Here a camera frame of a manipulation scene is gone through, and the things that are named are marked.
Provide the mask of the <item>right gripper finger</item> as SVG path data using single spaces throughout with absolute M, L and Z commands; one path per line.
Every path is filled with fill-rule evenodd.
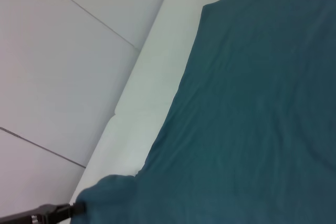
M 74 216 L 82 215 L 85 212 L 86 205 L 83 202 L 72 205 L 46 204 L 33 210 L 1 217 L 1 224 L 60 223 Z

